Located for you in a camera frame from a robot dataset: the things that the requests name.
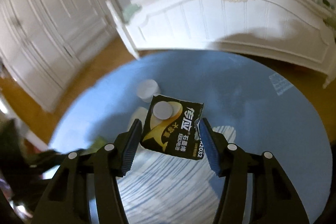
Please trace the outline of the green snack wrapper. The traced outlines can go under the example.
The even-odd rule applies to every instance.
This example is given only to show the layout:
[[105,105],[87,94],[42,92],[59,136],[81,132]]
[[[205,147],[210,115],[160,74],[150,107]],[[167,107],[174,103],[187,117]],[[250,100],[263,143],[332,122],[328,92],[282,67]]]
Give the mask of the green snack wrapper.
[[97,136],[88,148],[89,153],[95,153],[109,142],[101,136]]

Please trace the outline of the white shipping mailer bag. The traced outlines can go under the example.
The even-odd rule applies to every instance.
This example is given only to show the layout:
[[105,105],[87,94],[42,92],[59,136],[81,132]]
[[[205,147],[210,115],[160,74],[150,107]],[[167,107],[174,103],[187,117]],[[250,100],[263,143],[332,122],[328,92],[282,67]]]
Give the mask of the white shipping mailer bag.
[[212,223],[224,182],[207,158],[183,159],[138,146],[118,188],[129,223]]

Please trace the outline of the white plastic bottle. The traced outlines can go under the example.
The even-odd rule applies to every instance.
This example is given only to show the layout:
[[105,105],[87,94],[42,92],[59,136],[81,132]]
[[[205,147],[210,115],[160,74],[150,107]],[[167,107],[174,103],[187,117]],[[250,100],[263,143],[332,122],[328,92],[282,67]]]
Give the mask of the white plastic bottle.
[[147,108],[138,107],[130,117],[130,120],[129,120],[129,123],[128,123],[128,126],[127,126],[127,130],[128,131],[130,130],[132,124],[134,123],[134,121],[136,119],[138,119],[141,122],[142,128],[143,128],[144,124],[145,124],[147,113],[148,113]]

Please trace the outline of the white wardrobe doors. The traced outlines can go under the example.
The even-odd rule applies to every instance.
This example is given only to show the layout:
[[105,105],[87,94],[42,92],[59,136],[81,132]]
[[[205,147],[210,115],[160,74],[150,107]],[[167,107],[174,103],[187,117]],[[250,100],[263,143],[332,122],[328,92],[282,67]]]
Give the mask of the white wardrobe doors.
[[116,37],[107,1],[1,0],[1,61],[44,111]]

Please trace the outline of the black battery package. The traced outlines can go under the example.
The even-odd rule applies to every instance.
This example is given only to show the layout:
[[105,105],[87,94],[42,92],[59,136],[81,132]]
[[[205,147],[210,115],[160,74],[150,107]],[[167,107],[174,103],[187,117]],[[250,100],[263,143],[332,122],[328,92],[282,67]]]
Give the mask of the black battery package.
[[190,160],[201,160],[205,149],[199,136],[204,104],[153,96],[143,126],[145,149]]

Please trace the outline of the round blue table cloth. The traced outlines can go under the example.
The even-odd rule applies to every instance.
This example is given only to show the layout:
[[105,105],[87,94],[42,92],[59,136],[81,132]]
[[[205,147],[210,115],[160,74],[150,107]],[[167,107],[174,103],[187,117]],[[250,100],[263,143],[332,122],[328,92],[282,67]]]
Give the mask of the round blue table cloth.
[[87,148],[97,136],[113,142],[145,106],[136,90],[155,80],[162,94],[204,104],[213,127],[231,127],[247,152],[270,151],[282,165],[310,222],[329,197],[332,155],[317,111],[287,79],[243,56],[218,51],[168,51],[125,64],[87,89],[62,117],[50,147]]

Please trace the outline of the white carved bed frame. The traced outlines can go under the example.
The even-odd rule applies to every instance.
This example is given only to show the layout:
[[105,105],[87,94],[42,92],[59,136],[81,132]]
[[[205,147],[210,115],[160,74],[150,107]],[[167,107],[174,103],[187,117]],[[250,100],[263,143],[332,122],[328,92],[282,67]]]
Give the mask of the white carved bed frame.
[[322,0],[106,3],[127,50],[219,50],[280,60],[335,80],[335,11]]

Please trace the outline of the white paper cup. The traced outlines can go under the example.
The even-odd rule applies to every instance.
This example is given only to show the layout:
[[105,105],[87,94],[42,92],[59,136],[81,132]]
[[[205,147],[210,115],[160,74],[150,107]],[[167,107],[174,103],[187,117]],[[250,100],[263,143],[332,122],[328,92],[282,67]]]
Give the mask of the white paper cup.
[[142,81],[138,87],[136,94],[145,103],[150,103],[153,96],[161,93],[158,83],[153,79]]

